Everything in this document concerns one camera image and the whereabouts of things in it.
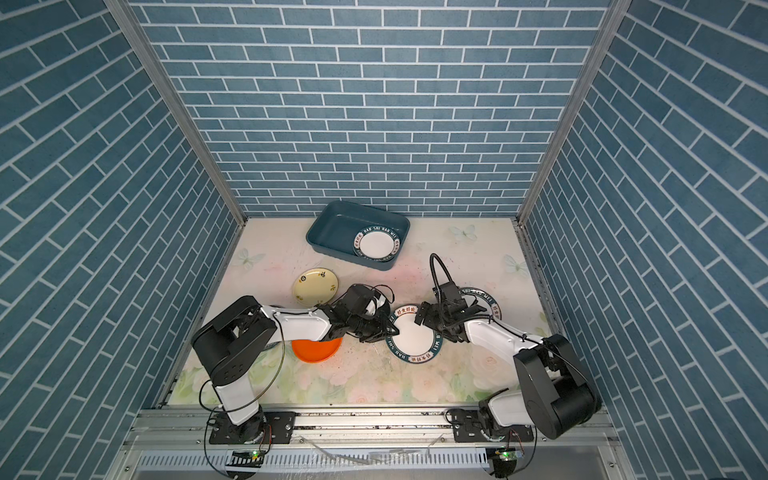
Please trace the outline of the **green rimmed white plate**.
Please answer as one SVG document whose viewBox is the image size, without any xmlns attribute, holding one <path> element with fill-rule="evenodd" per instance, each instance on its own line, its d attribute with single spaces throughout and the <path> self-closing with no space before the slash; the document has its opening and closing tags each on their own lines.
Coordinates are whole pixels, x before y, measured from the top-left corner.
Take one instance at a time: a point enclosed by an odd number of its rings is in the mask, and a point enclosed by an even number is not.
<svg viewBox="0 0 768 480">
<path fill-rule="evenodd" d="M 396 308 L 390 315 L 390 321 L 398 330 L 398 334 L 385 339 L 392 354 L 401 361 L 414 365 L 430 362 L 443 346 L 443 339 L 439 334 L 415 323 L 418 309 L 416 304 Z"/>
<path fill-rule="evenodd" d="M 399 252 L 401 239 L 389 227 L 370 225 L 360 230 L 354 238 L 353 249 L 357 256 L 376 262 L 388 262 Z"/>
<path fill-rule="evenodd" d="M 502 320 L 501 307 L 488 292 L 475 287 L 463 287 L 459 291 L 469 308 L 474 308 L 480 314 L 490 316 L 495 321 Z"/>
</svg>

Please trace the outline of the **orange plate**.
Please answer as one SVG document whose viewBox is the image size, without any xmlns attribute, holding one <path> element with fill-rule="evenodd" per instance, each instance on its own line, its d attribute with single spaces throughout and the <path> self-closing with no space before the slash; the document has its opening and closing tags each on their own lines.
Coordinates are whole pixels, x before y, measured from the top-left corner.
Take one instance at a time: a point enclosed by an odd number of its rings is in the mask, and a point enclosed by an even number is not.
<svg viewBox="0 0 768 480">
<path fill-rule="evenodd" d="M 291 342 L 294 355 L 302 362 L 314 364 L 330 359 L 340 349 L 342 339 L 330 341 L 293 340 Z"/>
</svg>

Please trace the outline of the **black plate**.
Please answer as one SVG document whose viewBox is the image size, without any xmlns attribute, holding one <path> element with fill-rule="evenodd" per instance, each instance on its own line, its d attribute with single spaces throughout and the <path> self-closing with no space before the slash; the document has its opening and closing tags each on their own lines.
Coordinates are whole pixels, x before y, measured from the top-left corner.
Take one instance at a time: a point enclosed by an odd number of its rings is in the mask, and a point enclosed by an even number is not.
<svg viewBox="0 0 768 480">
<path fill-rule="evenodd" d="M 364 307 L 363 312 L 360 314 L 360 322 L 358 323 L 357 335 L 359 339 L 359 333 L 361 326 L 366 320 L 390 320 L 391 306 L 389 301 L 385 297 L 379 299 L 373 299 L 368 302 Z"/>
</svg>

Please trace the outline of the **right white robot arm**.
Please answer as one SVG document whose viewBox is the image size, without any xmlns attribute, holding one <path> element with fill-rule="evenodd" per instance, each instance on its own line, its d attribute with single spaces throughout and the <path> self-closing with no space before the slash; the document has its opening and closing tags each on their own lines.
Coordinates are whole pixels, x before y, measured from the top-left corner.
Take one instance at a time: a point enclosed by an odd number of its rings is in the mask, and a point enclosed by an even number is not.
<svg viewBox="0 0 768 480">
<path fill-rule="evenodd" d="M 560 334 L 529 335 L 506 326 L 484 292 L 447 282 L 436 301 L 419 305 L 415 323 L 453 343 L 470 343 L 514 367 L 519 389 L 505 388 L 478 404 L 481 431 L 496 440 L 530 425 L 549 439 L 592 418 L 602 399 L 571 343 Z"/>
</svg>

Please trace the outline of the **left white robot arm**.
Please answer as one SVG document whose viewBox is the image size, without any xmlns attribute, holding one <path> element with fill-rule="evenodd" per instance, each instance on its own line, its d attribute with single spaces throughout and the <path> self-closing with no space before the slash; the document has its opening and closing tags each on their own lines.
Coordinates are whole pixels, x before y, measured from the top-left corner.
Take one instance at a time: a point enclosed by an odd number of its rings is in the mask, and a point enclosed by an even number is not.
<svg viewBox="0 0 768 480">
<path fill-rule="evenodd" d="M 362 343 L 384 341 L 399 334 L 390 315 L 387 296 L 365 284 L 354 284 L 338 299 L 309 309 L 265 306 L 248 295 L 202 326 L 191 345 L 228 420 L 239 427 L 260 411 L 248 371 L 267 346 L 285 347 L 296 340 L 328 342 L 345 335 Z"/>
</svg>

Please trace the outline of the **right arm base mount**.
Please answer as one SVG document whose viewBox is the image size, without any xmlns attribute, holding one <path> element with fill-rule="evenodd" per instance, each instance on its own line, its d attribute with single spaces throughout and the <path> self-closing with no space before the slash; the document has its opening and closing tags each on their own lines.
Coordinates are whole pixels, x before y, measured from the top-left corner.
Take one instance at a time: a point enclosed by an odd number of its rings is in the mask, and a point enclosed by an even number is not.
<svg viewBox="0 0 768 480">
<path fill-rule="evenodd" d="M 534 433 L 528 425 L 500 426 L 485 410 L 447 409 L 444 419 L 457 443 L 531 442 Z"/>
</svg>

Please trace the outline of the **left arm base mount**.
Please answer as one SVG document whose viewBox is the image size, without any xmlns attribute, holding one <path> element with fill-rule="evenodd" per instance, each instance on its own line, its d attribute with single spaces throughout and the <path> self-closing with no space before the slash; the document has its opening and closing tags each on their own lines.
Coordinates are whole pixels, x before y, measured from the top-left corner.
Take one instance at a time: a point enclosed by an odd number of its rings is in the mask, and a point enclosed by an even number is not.
<svg viewBox="0 0 768 480">
<path fill-rule="evenodd" d="M 259 411 L 243 424 L 234 425 L 227 414 L 215 413 L 207 422 L 208 441 L 213 445 L 289 444 L 296 417 L 290 411 Z"/>
</svg>

